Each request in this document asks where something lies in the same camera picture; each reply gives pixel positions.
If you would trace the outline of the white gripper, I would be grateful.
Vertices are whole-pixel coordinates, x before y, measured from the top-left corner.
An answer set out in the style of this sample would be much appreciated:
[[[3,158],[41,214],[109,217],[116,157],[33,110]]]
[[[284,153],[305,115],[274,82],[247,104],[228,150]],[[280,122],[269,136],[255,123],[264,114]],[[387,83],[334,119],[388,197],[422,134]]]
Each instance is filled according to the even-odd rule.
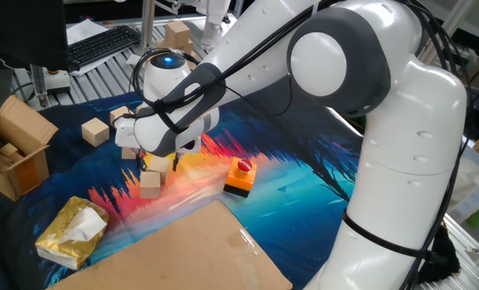
[[[192,122],[180,134],[170,130],[161,119],[155,115],[143,118],[119,118],[115,122],[117,129],[115,143],[119,147],[137,148],[135,150],[136,167],[141,169],[142,150],[153,155],[170,155],[175,153],[173,171],[177,170],[180,153],[200,152],[202,135],[202,119]]]

